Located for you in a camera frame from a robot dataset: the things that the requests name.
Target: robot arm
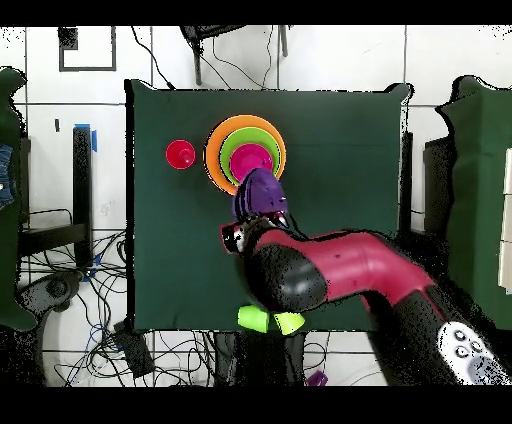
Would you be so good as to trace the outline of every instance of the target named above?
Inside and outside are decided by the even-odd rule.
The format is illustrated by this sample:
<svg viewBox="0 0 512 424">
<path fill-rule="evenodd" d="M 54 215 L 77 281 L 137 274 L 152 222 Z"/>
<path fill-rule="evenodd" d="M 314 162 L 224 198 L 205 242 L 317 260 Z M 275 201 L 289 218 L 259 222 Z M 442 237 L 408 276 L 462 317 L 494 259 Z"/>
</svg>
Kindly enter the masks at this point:
<svg viewBox="0 0 512 424">
<path fill-rule="evenodd" d="M 303 312 L 378 293 L 392 311 L 410 365 L 427 381 L 511 384 L 440 287 L 383 236 L 338 232 L 306 239 L 291 231 L 285 214 L 250 208 L 244 214 L 243 223 L 223 228 L 224 245 L 243 258 L 249 291 L 269 312 Z"/>
</svg>

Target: white controller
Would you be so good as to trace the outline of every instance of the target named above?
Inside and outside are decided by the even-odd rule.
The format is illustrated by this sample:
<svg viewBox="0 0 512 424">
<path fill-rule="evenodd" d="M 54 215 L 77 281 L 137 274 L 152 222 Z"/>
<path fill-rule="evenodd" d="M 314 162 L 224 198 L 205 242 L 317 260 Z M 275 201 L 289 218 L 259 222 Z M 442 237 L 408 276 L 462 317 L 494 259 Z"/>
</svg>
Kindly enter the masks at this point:
<svg viewBox="0 0 512 424">
<path fill-rule="evenodd" d="M 437 348 L 462 384 L 512 384 L 482 339 L 461 322 L 447 322 L 441 327 Z"/>
</svg>

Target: purple object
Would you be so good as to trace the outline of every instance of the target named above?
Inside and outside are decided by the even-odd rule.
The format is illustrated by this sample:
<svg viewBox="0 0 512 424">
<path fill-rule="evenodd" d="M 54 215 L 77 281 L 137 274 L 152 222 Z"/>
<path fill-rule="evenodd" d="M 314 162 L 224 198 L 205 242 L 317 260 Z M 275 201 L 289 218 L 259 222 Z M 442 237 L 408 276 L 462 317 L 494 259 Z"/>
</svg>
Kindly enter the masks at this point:
<svg viewBox="0 0 512 424">
<path fill-rule="evenodd" d="M 237 181 L 243 181 L 246 175 L 256 168 L 272 171 L 272 156 L 259 144 L 242 144 L 229 160 L 229 169 Z"/>
<path fill-rule="evenodd" d="M 239 221 L 271 212 L 287 213 L 288 202 L 281 183 L 267 169 L 252 170 L 233 196 L 232 212 Z"/>
<path fill-rule="evenodd" d="M 307 380 L 306 384 L 308 386 L 325 386 L 329 379 L 327 376 L 320 370 L 316 370 Z"/>
</svg>

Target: dark green board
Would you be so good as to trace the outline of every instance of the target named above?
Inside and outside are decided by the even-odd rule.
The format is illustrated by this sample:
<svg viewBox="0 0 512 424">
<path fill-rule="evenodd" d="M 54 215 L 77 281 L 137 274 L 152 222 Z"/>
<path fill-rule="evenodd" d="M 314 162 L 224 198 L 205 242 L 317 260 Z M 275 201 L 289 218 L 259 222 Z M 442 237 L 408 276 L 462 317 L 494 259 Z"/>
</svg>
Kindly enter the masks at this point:
<svg viewBox="0 0 512 424">
<path fill-rule="evenodd" d="M 498 286 L 505 157 L 512 147 L 512 91 L 475 77 L 456 84 L 441 111 L 454 132 L 454 204 L 447 227 L 449 276 L 498 328 L 512 330 L 512 296 Z"/>
<path fill-rule="evenodd" d="M 400 107 L 409 86 L 388 93 L 168 91 L 132 81 L 135 157 L 135 326 L 240 330 L 248 303 L 219 228 L 233 221 L 231 196 L 209 180 L 202 150 L 224 119 L 251 114 L 271 122 L 287 151 L 281 178 L 301 230 L 343 228 L 392 234 L 397 228 Z M 165 160 L 185 139 L 198 163 Z M 360 298 L 304 314 L 304 330 L 369 330 Z"/>
<path fill-rule="evenodd" d="M 20 184 L 21 120 L 11 106 L 12 95 L 25 85 L 22 74 L 12 68 L 0 70 L 0 144 L 13 148 L 11 164 L 17 187 Z M 34 316 L 16 303 L 18 280 L 18 229 L 20 227 L 21 200 L 0 210 L 0 325 L 17 330 L 30 330 L 36 324 Z"/>
</svg>

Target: small red cup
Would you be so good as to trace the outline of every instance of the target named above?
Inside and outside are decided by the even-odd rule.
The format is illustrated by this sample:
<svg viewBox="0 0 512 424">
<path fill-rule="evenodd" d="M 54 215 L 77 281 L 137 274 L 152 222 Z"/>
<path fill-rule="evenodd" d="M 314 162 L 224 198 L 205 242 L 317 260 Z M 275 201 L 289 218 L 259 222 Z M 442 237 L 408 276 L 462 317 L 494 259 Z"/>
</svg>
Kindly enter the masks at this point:
<svg viewBox="0 0 512 424">
<path fill-rule="evenodd" d="M 194 146 L 186 140 L 174 140 L 167 146 L 165 157 L 175 169 L 187 169 L 196 160 Z"/>
</svg>

